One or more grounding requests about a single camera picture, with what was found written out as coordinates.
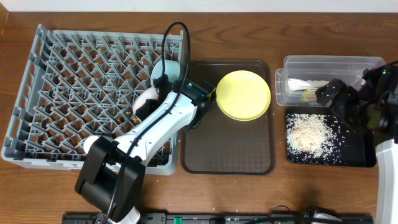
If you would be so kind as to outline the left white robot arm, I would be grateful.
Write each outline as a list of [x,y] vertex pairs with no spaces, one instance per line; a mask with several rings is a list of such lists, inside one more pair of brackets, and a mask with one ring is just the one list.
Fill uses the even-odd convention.
[[137,223],[146,168],[157,151],[181,129],[195,128],[214,105],[216,88],[177,80],[148,117],[116,139],[90,136],[75,191],[104,213],[104,223]]

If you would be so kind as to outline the green orange snack wrapper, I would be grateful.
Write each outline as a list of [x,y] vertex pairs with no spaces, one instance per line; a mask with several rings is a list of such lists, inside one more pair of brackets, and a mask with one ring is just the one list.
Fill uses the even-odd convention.
[[309,103],[316,103],[317,96],[315,94],[315,90],[304,90],[300,97],[301,102],[309,102]]

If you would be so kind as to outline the yellow plate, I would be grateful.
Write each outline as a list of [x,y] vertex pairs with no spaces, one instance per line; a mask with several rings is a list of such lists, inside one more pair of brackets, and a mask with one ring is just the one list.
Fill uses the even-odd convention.
[[229,118],[251,121],[261,117],[271,105],[271,90],[265,79],[247,70],[225,75],[216,87],[216,102]]

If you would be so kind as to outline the pink plate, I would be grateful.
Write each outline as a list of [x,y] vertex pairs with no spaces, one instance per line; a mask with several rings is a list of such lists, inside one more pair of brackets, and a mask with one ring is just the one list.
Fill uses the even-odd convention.
[[144,106],[144,104],[147,100],[154,100],[155,102],[157,102],[158,98],[159,98],[159,90],[155,87],[150,87],[150,88],[146,89],[145,91],[143,91],[137,97],[137,99],[135,100],[135,102],[132,106],[132,111],[134,113],[136,113],[139,108]]

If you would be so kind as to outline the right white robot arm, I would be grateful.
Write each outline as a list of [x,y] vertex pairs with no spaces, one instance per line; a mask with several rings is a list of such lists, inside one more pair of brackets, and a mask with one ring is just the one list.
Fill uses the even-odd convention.
[[397,223],[397,61],[363,71],[357,91],[333,79],[315,92],[355,131],[372,137],[379,169],[376,223]]

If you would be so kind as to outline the light blue bowl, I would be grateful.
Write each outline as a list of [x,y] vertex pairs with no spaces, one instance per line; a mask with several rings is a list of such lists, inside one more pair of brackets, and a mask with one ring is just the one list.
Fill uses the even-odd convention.
[[[150,84],[155,87],[154,80],[160,78],[162,74],[163,63],[160,60],[155,64],[152,73],[150,75]],[[165,74],[171,83],[180,78],[180,64],[174,60],[165,60]]]

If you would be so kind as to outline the white tissue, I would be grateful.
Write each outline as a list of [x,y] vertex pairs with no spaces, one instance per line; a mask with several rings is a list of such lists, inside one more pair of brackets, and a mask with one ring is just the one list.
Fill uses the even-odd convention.
[[328,81],[324,80],[301,80],[297,78],[289,78],[287,80],[288,87],[291,91],[301,90],[317,90],[318,88],[328,84]]

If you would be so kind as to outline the rice and food scraps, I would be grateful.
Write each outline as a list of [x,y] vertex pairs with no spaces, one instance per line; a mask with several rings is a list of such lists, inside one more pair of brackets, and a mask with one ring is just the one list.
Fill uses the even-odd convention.
[[294,163],[334,164],[340,157],[342,123],[333,115],[289,113],[286,143]]

